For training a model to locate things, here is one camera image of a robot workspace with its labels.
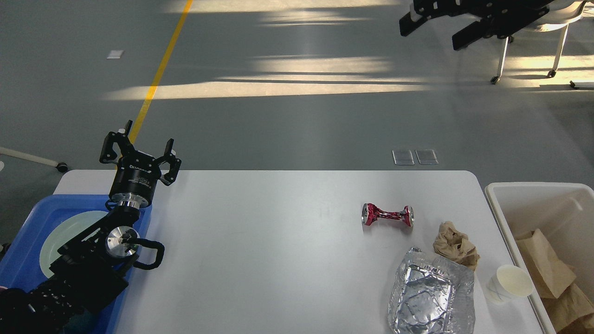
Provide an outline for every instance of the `blue tray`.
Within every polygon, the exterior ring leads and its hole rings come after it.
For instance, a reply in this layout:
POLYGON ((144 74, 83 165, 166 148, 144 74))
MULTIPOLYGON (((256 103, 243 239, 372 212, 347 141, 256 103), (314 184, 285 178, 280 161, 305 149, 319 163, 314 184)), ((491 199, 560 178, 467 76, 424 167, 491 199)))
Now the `blue tray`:
MULTIPOLYGON (((35 289, 47 278, 39 267, 39 253, 48 235, 66 219, 86 211, 105 211, 107 195, 52 195, 37 203, 0 262, 0 285, 35 289)), ((149 228, 151 207, 140 210, 134 229, 144 237, 149 228)), ((129 281, 132 268, 126 274, 129 281)), ((99 313, 91 334, 111 334, 127 289, 99 313)))

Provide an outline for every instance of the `white chair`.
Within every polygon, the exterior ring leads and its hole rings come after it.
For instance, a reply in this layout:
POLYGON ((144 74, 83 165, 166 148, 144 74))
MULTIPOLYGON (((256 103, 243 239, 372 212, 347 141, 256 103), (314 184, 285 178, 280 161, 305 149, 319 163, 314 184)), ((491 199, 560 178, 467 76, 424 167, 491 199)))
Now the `white chair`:
MULTIPOLYGON (((535 32, 546 32, 561 29, 561 36, 559 44, 557 45, 557 54, 555 55, 555 62, 553 68, 547 74, 547 77, 553 78, 557 73, 559 67, 559 59, 563 53, 563 46, 567 37, 567 28, 570 23, 573 23, 582 18, 582 13, 587 1, 575 0, 555 0, 549 4, 550 11, 547 15, 534 21, 526 26, 524 29, 535 32)), ((491 79, 492 84, 497 84, 501 75, 503 74, 503 66, 505 63, 505 56, 507 53, 507 46, 513 41, 513 37, 508 37, 503 41, 503 51, 499 59, 499 68, 497 75, 491 79)))

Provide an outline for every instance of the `paper cup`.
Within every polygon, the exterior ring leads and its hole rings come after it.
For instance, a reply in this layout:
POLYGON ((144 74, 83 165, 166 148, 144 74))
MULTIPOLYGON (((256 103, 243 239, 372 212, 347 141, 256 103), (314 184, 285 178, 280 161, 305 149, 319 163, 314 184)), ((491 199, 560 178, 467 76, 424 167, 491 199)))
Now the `paper cup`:
POLYGON ((522 268, 505 264, 486 285, 485 296, 494 304, 505 304, 510 300, 526 297, 534 291, 534 284, 522 268))

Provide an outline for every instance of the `white storage box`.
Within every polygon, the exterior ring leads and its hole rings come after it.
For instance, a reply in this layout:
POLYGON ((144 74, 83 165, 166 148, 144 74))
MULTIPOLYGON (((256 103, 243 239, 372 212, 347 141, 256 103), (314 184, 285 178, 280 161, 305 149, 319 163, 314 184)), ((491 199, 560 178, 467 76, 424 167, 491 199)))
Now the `white storage box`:
MULTIPOLYGON (((594 191, 575 183, 503 182, 485 192, 514 263, 526 269, 514 236, 539 228, 594 301, 594 191)), ((554 334, 538 294, 529 298, 544 332, 554 334)))

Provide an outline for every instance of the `white table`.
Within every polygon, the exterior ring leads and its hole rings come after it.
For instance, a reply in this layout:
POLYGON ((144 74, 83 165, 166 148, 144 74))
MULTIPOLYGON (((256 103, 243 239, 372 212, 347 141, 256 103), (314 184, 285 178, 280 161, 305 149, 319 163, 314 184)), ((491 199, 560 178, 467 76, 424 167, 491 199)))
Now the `white table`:
MULTIPOLYGON (((114 173, 68 172, 55 194, 107 194, 114 173)), ((432 251, 445 220, 481 255, 475 333, 542 333, 527 298, 485 301, 483 286, 511 258, 465 171, 181 171, 158 186, 147 234, 165 259, 135 270, 116 332, 390 333, 396 267, 413 245, 432 251), (362 226, 365 202, 411 205, 414 228, 362 226)))

